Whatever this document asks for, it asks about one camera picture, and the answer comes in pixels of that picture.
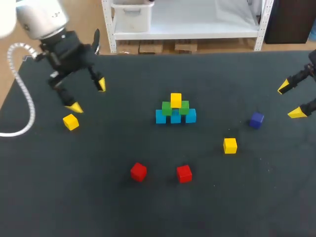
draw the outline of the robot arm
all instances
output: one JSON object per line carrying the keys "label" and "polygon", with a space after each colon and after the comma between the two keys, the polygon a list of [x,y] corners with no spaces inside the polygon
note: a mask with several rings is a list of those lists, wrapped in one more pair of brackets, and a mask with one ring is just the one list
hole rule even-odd
{"label": "robot arm", "polygon": [[[316,81],[316,50],[309,54],[310,64],[305,65],[304,70],[300,71],[296,75],[288,77],[285,82],[278,89],[280,94],[284,94],[289,90],[295,88],[298,83],[305,80],[309,76],[313,77]],[[316,99],[299,106],[295,110],[288,113],[292,119],[308,117],[312,114],[313,111],[316,111]]]}
{"label": "robot arm", "polygon": [[68,16],[59,0],[0,0],[0,39],[8,36],[16,24],[21,24],[29,38],[40,40],[42,53],[24,43],[11,45],[7,52],[10,69],[20,86],[29,106],[30,119],[20,131],[0,133],[0,137],[14,137],[27,132],[35,121],[33,100],[21,77],[14,68],[12,54],[16,48],[24,48],[39,61],[46,58],[55,70],[48,79],[49,86],[55,90],[63,105],[77,113],[83,113],[79,103],[62,85],[63,80],[81,69],[87,69],[91,80],[100,92],[105,92],[105,79],[100,72],[94,70],[94,61],[99,54],[100,32],[94,34],[93,44],[82,44],[75,31],[67,31]]}

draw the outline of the green cube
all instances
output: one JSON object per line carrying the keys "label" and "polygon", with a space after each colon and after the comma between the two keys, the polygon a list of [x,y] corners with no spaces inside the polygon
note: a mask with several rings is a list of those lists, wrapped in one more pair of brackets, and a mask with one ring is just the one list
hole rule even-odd
{"label": "green cube", "polygon": [[182,101],[181,108],[179,109],[180,115],[188,115],[190,111],[189,108],[189,102],[188,101]]}
{"label": "green cube", "polygon": [[162,103],[162,115],[164,116],[171,116],[172,115],[172,108],[170,102],[163,102]]}

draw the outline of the dark blue cube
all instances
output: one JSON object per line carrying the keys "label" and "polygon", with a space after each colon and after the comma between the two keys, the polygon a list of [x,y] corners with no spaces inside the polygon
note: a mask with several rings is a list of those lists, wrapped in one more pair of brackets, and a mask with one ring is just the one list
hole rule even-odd
{"label": "dark blue cube", "polygon": [[254,113],[251,117],[249,125],[256,129],[260,128],[264,117],[265,116],[260,113]]}

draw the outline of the block stack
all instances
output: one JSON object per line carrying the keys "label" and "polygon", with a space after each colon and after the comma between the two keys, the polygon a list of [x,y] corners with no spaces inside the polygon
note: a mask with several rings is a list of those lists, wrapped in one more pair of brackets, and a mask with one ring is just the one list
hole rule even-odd
{"label": "block stack", "polygon": [[171,123],[181,123],[182,116],[186,123],[197,121],[196,110],[190,109],[189,101],[183,101],[181,93],[171,93],[170,102],[163,102],[162,109],[156,110],[156,124],[167,123],[167,117]]}

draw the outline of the yellow cube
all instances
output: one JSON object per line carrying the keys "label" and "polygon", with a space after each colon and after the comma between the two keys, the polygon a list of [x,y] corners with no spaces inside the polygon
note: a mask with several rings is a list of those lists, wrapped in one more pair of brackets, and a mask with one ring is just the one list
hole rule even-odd
{"label": "yellow cube", "polygon": [[224,153],[235,154],[237,152],[236,138],[225,138],[224,139]]}
{"label": "yellow cube", "polygon": [[171,107],[172,108],[181,108],[182,105],[182,95],[181,93],[171,93]]}
{"label": "yellow cube", "polygon": [[79,122],[78,119],[70,114],[66,117],[63,118],[65,126],[71,131],[74,130],[75,128],[79,127]]}

